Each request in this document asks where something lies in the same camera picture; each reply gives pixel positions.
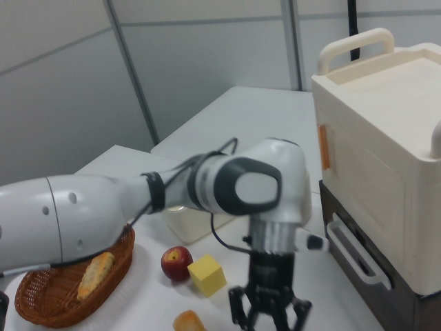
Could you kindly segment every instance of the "white wall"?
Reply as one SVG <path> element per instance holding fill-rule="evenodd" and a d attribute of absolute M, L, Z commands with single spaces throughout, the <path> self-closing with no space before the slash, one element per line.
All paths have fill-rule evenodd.
<path fill-rule="evenodd" d="M 317 71 L 320 51 L 332 41 L 349 36 L 346 0 L 297 0 L 300 42 L 305 69 L 306 90 Z M 395 37 L 397 47 L 423 42 L 441 45 L 441 1 L 403 0 L 357 1 L 358 31 L 386 28 Z M 380 48 L 362 48 L 360 57 L 379 52 Z M 350 61 L 349 53 L 333 61 L 334 66 Z"/>
<path fill-rule="evenodd" d="M 0 185 L 152 139 L 102 0 L 0 1 Z"/>
<path fill-rule="evenodd" d="M 298 89 L 280 0 L 112 3 L 160 140 L 233 86 Z"/>

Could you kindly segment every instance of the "toy food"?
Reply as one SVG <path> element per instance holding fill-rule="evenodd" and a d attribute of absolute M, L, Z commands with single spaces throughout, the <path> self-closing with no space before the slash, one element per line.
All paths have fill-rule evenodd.
<path fill-rule="evenodd" d="M 173 281 L 185 281 L 190 278 L 187 266 L 193 258 L 187 248 L 176 246 L 167 250 L 161 258 L 161 267 L 165 276 Z"/>
<path fill-rule="evenodd" d="M 93 258 L 84 272 L 83 279 L 78 287 L 78 301 L 85 300 L 103 281 L 112 269 L 115 257 L 112 253 L 105 252 Z"/>
<path fill-rule="evenodd" d="M 188 266 L 194 285 L 209 297 L 227 284 L 222 267 L 210 254 Z"/>
<path fill-rule="evenodd" d="M 193 310 L 179 314 L 173 322 L 174 331 L 206 331 L 202 321 Z"/>

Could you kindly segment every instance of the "dark drawer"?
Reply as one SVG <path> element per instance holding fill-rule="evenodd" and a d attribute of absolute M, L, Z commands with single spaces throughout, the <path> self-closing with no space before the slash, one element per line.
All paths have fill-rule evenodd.
<path fill-rule="evenodd" d="M 322 181 L 320 195 L 329 250 L 382 327 L 441 330 L 441 293 L 414 293 Z"/>

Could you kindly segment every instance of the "white box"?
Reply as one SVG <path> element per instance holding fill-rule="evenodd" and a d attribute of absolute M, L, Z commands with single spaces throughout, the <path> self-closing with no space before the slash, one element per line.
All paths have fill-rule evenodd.
<path fill-rule="evenodd" d="M 183 206 L 176 206 L 162 211 L 163 218 L 176 236 L 184 243 L 192 243 L 212 231 L 210 213 Z M 215 228 L 231 221 L 232 215 L 215 214 Z"/>
<path fill-rule="evenodd" d="M 329 70 L 354 48 L 384 51 Z M 323 183 L 410 288 L 441 290 L 441 47 L 375 29 L 326 46 L 313 76 Z"/>

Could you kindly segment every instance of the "drawer handle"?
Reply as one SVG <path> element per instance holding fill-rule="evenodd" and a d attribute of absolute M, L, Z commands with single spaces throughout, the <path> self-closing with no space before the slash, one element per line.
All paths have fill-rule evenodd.
<path fill-rule="evenodd" d="M 326 134 L 326 125 L 318 126 L 318 143 L 320 147 L 320 159 L 322 160 L 322 170 L 331 167 L 329 162 L 328 138 Z"/>
<path fill-rule="evenodd" d="M 362 281 L 369 285 L 375 285 L 382 283 L 386 289 L 392 289 L 391 282 L 386 274 L 381 270 L 378 264 L 372 259 L 371 255 L 363 248 L 360 242 L 358 242 L 357 238 L 352 234 L 351 231 L 346 227 L 340 217 L 337 214 L 333 214 L 334 220 L 327 225 L 327 231 L 329 238 L 335 243 L 338 250 L 343 254 L 346 260 L 349 262 L 351 267 L 357 273 Z M 367 275 L 363 269 L 358 265 L 356 260 L 353 259 L 351 254 L 347 251 L 346 247 L 342 244 L 340 239 L 336 235 L 336 229 L 339 229 L 346 237 L 346 239 L 350 242 L 350 244 L 355 248 L 357 253 L 363 258 L 363 260 L 367 263 L 367 265 L 374 272 L 373 276 Z"/>

